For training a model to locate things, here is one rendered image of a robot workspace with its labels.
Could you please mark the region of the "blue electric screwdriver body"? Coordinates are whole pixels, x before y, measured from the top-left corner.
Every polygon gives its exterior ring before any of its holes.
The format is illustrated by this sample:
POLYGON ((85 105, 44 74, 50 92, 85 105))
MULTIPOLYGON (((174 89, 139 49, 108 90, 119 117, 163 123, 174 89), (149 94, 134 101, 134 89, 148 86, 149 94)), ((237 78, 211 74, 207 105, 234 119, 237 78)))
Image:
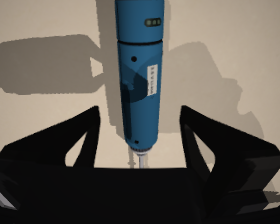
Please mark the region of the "blue electric screwdriver body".
POLYGON ((139 168, 158 138, 164 2, 115 0, 124 138, 139 168))

